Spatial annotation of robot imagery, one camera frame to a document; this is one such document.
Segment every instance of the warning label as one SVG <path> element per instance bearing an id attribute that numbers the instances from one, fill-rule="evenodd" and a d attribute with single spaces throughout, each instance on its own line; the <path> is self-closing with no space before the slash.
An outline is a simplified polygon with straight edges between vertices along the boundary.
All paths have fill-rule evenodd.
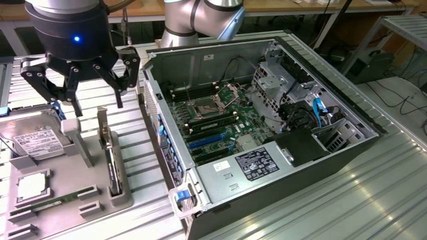
<path id="1" fill-rule="evenodd" d="M 279 170 L 265 147 L 235 157 L 247 180 L 254 181 Z"/>
<path id="2" fill-rule="evenodd" d="M 31 157 L 38 157 L 65 150 L 53 129 L 15 136 L 14 140 Z"/>

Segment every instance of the green circuit board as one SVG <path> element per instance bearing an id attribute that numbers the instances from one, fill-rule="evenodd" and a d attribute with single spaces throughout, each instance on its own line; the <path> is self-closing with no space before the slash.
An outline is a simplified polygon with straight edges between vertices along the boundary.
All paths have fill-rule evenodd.
<path id="1" fill-rule="evenodd" d="M 242 144 L 243 139 L 249 143 L 247 147 L 255 145 L 259 146 L 263 144 L 266 138 L 274 135 L 274 132 L 270 130 L 267 124 L 265 123 L 257 109 L 249 104 L 249 98 L 246 97 L 243 88 L 235 87 L 234 89 L 238 89 L 235 93 L 229 88 L 229 83 L 223 83 L 219 86 L 219 89 L 222 89 L 222 91 L 219 91 L 218 95 L 225 105 L 237 98 L 238 94 L 238 99 L 233 103 L 230 103 L 223 111 L 219 110 L 214 95 L 181 102 L 171 101 L 169 103 L 169 107 L 173 112 L 181 134 L 186 140 L 187 148 L 193 155 L 194 161 L 199 165 L 215 161 L 218 158 L 222 158 L 227 155 L 237 154 L 245 151 L 246 147 Z M 199 120 L 230 114 L 233 112 L 237 113 L 233 118 L 238 118 L 238 120 L 234 120 L 234 123 L 225 123 L 225 126 L 215 127 L 215 129 L 211 130 L 214 134 L 207 137 L 203 137 L 195 141 L 187 140 L 189 137 L 194 135 L 198 136 L 198 134 L 190 134 L 186 124 L 197 123 Z M 205 139 L 209 139 L 213 136 L 215 137 L 218 135 L 223 135 L 222 140 L 215 141 L 210 144 L 205 144 L 203 146 L 195 147 L 193 149 L 190 148 L 191 143 L 203 141 Z M 206 159 L 203 158 L 203 156 L 210 156 L 210 154 L 215 155 L 215 153 L 219 153 L 221 150 L 223 150 L 223 155 L 219 154 L 215 157 L 207 157 Z"/>

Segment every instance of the motherboard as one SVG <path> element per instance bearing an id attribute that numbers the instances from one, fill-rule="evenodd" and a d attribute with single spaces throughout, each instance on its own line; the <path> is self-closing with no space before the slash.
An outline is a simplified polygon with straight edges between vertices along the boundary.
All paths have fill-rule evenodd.
<path id="1" fill-rule="evenodd" d="M 198 165 L 253 149 L 274 135 L 249 95 L 230 82 L 171 93 L 169 107 Z"/>

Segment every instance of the workbench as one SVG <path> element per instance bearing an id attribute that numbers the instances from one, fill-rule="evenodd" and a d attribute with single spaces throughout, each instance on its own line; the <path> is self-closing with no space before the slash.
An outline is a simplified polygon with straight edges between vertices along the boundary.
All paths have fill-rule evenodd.
<path id="1" fill-rule="evenodd" d="M 426 239 L 426 143 L 377 102 L 367 98 L 295 35 L 274 31 L 241 34 L 235 39 L 274 36 L 282 37 L 294 47 L 389 134 L 337 174 L 202 240 Z M 213 38 L 201 39 L 201 43 L 215 41 Z M 137 45 L 143 64 L 149 60 L 146 50 L 157 47 L 155 43 Z M 10 86 L 6 86 L 10 89 L 8 105 L 27 107 L 43 104 L 43 98 L 19 75 L 19 60 L 20 57 L 16 57 L 12 77 L 2 79 Z M 121 74 L 125 70 L 123 64 L 118 64 L 114 69 Z M 63 80 L 51 70 L 47 76 L 57 84 Z M 135 204 L 125 211 L 61 233 L 55 236 L 57 240 L 86 239 L 87 236 L 95 240 L 186 239 L 182 223 L 170 205 L 167 185 L 139 108 L 138 90 L 141 91 L 129 91 L 123 97 L 125 107 L 119 109 L 114 90 L 103 80 L 87 81 L 79 85 L 77 96 L 83 108 L 83 137 L 97 134 L 97 107 L 107 105 L 109 123 L 119 134 Z M 73 118 L 73 107 L 63 106 L 63 110 L 66 116 Z M 0 163 L 0 224 L 4 225 L 11 169 L 6 154 L 0 155 Z"/>
<path id="2" fill-rule="evenodd" d="M 166 19 L 166 6 L 163 0 L 139 0 L 139 4 L 134 4 L 127 9 L 130 22 L 151 22 L 165 21 Z M 106 0 L 110 4 L 118 2 L 117 0 Z M 319 47 L 323 42 L 331 26 L 337 20 L 341 9 L 343 8 L 346 0 L 341 3 L 330 4 L 326 13 L 331 14 L 326 23 L 325 29 L 317 40 L 314 48 Z M 403 15 L 409 15 L 414 8 L 419 6 L 415 0 L 403 0 L 406 8 L 401 7 L 399 11 L 403 11 Z M 286 16 L 286 15 L 315 15 L 323 14 L 326 5 L 319 3 L 302 2 L 295 3 L 293 0 L 246 0 L 246 17 L 261 16 Z M 397 6 L 391 5 L 371 5 L 365 0 L 353 0 L 351 5 L 346 13 L 366 13 L 366 12 L 389 12 L 395 11 Z M 23 4 L 4 5 L 0 4 L 0 30 L 7 38 L 7 41 L 18 56 L 28 55 L 28 50 L 20 40 L 20 37 L 15 31 L 16 28 L 31 27 L 30 16 L 26 12 Z M 122 11 L 114 12 L 109 17 L 110 23 L 121 23 Z"/>

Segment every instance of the hard drive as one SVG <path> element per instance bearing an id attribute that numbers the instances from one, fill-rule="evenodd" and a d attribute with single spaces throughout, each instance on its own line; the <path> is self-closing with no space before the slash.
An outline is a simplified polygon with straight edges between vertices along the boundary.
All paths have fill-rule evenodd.
<path id="1" fill-rule="evenodd" d="M 65 146 L 73 143 L 63 135 L 59 110 L 45 104 L 12 110 L 0 117 L 0 138 L 16 157 L 30 155 L 43 160 L 65 154 Z"/>

